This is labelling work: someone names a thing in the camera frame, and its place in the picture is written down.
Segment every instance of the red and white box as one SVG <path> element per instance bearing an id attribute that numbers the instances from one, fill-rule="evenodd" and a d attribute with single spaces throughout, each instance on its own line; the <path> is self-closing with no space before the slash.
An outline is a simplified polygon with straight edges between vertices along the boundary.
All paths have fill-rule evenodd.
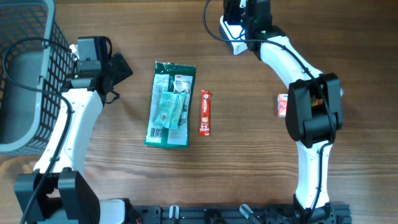
<path id="1" fill-rule="evenodd" d="M 278 95 L 278 117 L 286 117 L 287 94 Z"/>

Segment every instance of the plastic basket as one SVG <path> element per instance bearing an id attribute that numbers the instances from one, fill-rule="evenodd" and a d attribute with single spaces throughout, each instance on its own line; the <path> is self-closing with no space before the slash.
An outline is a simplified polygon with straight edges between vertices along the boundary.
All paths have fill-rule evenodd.
<path id="1" fill-rule="evenodd" d="M 73 58 L 60 47 L 24 42 L 4 58 L 11 44 L 25 37 L 44 37 L 68 47 L 55 22 L 52 0 L 0 1 L 0 154 L 41 154 L 50 139 L 60 98 L 21 89 L 6 80 L 2 61 L 18 82 L 60 94 Z"/>

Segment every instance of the wooden surface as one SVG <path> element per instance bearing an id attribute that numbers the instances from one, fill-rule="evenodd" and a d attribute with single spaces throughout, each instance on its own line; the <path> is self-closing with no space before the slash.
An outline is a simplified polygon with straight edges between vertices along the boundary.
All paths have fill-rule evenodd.
<path id="1" fill-rule="evenodd" d="M 278 76 L 252 53 L 233 56 L 205 32 L 204 1 L 121 2 L 57 6 L 70 42 L 106 35 L 134 70 L 93 131 L 85 172 L 97 196 L 135 205 L 291 203 L 298 155 L 277 118 L 276 96 L 287 92 Z M 398 220 L 397 8 L 393 0 L 272 2 L 274 24 L 344 88 L 328 193 L 332 202 L 351 205 L 354 223 Z M 222 12 L 222 1 L 210 4 L 208 25 L 217 34 Z M 197 66 L 189 149 L 143 145 L 155 61 Z M 202 89 L 213 92 L 209 138 L 198 135 Z M 38 158 L 0 156 L 0 223 L 19 222 L 14 180 Z"/>

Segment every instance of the white plastic arm segment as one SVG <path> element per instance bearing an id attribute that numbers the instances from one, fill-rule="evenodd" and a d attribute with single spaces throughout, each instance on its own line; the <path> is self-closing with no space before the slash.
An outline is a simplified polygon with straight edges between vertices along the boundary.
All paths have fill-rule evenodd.
<path id="1" fill-rule="evenodd" d="M 85 157 L 88 143 L 95 121 L 100 115 L 103 104 L 96 91 L 87 89 L 72 89 L 62 93 L 71 104 L 74 110 L 71 125 L 62 145 L 59 161 L 54 164 L 51 172 L 61 172 L 64 167 L 71 167 L 72 170 L 79 171 L 84 176 Z M 67 106 L 61 102 L 60 113 L 55 123 L 49 144 L 40 160 L 36 163 L 34 170 L 40 169 L 44 173 L 50 164 L 50 158 L 60 140 L 63 128 L 67 120 Z"/>
<path id="2" fill-rule="evenodd" d="M 294 50 L 289 42 L 289 38 L 277 36 L 268 40 L 282 44 L 291 50 L 315 78 L 319 77 L 319 74 L 322 73 L 318 69 L 312 67 L 300 56 L 299 53 L 296 52 L 296 50 Z M 299 79 L 311 79 L 291 54 L 276 45 L 268 43 L 261 44 L 261 60 L 276 72 L 287 88 L 290 83 Z M 327 141 L 316 143 L 310 149 L 306 148 L 301 142 L 296 143 L 298 149 L 298 186 L 296 197 L 303 208 L 310 208 L 313 206 L 315 201 L 318 187 L 319 154 L 317 152 L 325 143 L 327 143 Z M 326 182 L 330 149 L 331 146 L 328 146 L 324 148 L 323 151 L 322 192 L 318 199 L 317 208 L 322 207 L 325 203 L 329 202 Z"/>

